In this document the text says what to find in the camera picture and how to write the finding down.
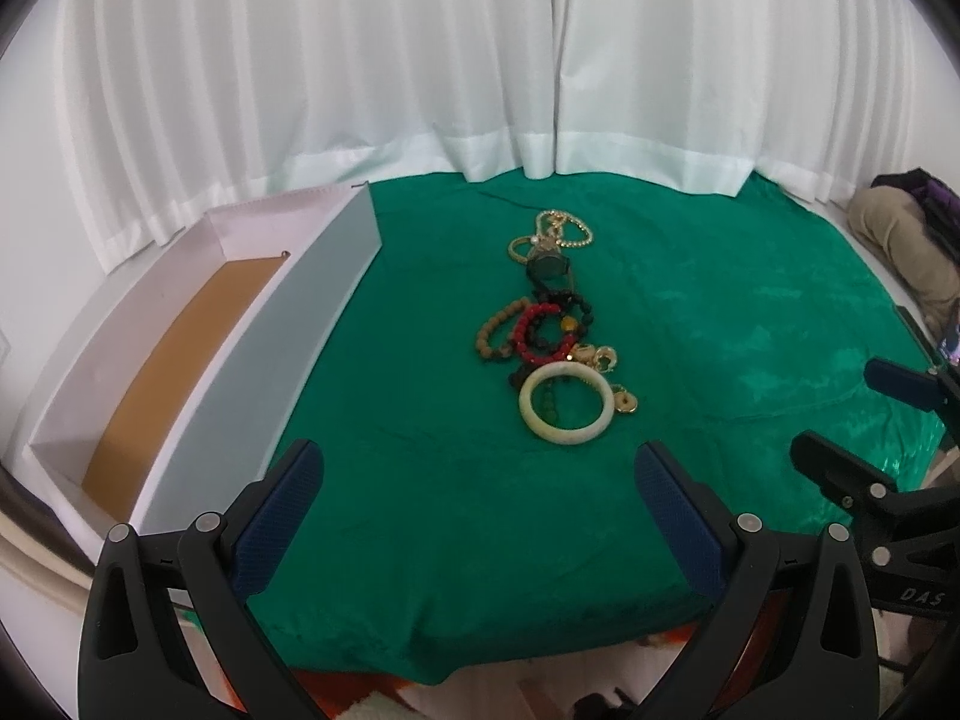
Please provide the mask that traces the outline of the gold earrings cluster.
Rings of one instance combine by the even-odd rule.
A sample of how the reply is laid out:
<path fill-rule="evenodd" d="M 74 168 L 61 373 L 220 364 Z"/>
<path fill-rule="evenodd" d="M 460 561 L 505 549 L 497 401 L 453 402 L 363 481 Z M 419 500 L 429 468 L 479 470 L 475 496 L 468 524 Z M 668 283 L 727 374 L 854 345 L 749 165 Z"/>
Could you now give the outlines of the gold earrings cluster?
<path fill-rule="evenodd" d="M 612 388 L 615 411 L 619 415 L 633 415 L 640 408 L 640 400 L 623 383 L 613 380 L 613 372 L 619 366 L 619 355 L 612 346 L 594 346 L 594 344 L 579 343 L 573 346 L 566 359 L 589 367 L 599 372 Z"/>

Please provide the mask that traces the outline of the white jade bangle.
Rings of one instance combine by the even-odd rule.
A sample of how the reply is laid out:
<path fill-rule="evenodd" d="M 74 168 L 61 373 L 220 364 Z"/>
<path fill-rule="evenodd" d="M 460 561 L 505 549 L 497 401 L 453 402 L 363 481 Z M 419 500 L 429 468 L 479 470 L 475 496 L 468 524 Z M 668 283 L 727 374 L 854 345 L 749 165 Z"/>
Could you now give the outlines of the white jade bangle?
<path fill-rule="evenodd" d="M 535 369 L 519 390 L 517 405 L 527 429 L 555 445 L 587 444 L 601 437 L 615 416 L 607 380 L 577 362 Z"/>

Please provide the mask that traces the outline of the white cardboard box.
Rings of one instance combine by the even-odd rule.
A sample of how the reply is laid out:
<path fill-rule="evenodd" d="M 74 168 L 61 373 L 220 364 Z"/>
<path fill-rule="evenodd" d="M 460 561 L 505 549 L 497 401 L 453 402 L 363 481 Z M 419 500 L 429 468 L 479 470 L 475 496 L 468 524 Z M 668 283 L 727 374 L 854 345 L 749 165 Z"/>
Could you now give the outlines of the white cardboard box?
<path fill-rule="evenodd" d="M 367 185 L 224 206 L 89 301 L 26 440 L 83 553 L 114 523 L 179 530 L 265 473 L 381 249 Z"/>

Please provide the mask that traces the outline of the black leather wristwatch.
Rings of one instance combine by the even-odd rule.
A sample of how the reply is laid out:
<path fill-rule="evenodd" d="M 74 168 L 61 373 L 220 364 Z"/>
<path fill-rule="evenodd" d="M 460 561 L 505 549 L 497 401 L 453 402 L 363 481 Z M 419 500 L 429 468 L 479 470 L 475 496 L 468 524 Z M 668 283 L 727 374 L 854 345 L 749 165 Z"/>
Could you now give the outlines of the black leather wristwatch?
<path fill-rule="evenodd" d="M 526 263 L 526 275 L 537 296 L 574 291 L 571 262 L 560 252 L 547 252 L 530 257 Z"/>

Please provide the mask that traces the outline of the gold bangle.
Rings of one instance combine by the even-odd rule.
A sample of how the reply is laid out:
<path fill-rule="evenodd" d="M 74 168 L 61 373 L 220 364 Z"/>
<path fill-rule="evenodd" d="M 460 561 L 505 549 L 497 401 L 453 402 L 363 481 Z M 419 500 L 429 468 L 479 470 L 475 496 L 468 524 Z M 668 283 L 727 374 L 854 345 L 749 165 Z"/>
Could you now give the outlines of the gold bangle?
<path fill-rule="evenodd" d="M 560 250 L 562 248 L 555 238 L 545 236 L 545 234 L 530 234 L 530 236 L 512 239 L 506 252 L 513 262 L 527 265 L 532 259 L 538 259 L 544 255 L 553 255 Z"/>

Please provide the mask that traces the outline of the white curtain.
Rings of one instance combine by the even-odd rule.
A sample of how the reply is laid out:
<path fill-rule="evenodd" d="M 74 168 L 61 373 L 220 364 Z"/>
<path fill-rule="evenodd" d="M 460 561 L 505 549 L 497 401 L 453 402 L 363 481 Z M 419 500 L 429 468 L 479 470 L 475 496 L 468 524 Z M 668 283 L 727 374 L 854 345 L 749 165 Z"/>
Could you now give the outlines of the white curtain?
<path fill-rule="evenodd" d="M 267 193 L 427 172 L 760 174 L 907 156 L 908 0 L 60 0 L 71 193 L 116 268 Z"/>

